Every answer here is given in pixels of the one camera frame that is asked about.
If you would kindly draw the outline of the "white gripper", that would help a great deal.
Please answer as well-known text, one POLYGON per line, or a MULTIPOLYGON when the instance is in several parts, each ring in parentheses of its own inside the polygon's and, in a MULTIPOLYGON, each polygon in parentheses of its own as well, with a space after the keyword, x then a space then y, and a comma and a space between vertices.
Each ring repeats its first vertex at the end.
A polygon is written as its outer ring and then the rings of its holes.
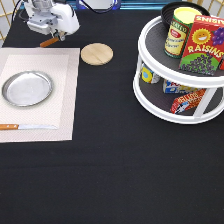
POLYGON ((24 0, 28 14, 28 27, 38 33, 64 41, 66 35, 75 33, 80 25, 74 9, 66 0, 24 0))

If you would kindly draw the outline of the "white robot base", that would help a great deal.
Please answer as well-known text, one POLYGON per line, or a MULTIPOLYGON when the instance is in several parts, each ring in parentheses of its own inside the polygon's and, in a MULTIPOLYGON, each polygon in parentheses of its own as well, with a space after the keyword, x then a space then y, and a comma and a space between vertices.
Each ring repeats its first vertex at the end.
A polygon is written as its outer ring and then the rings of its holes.
POLYGON ((76 7, 79 9, 92 8, 94 10, 117 9, 121 0, 76 0, 76 7))

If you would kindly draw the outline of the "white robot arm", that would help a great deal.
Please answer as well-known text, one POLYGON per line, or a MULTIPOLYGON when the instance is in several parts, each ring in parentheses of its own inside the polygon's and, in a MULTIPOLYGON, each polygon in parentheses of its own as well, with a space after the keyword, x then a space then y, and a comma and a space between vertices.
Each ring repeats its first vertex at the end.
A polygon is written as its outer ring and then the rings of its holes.
POLYGON ((35 32, 65 40, 80 27, 72 6, 66 0, 24 0, 27 25, 35 32))

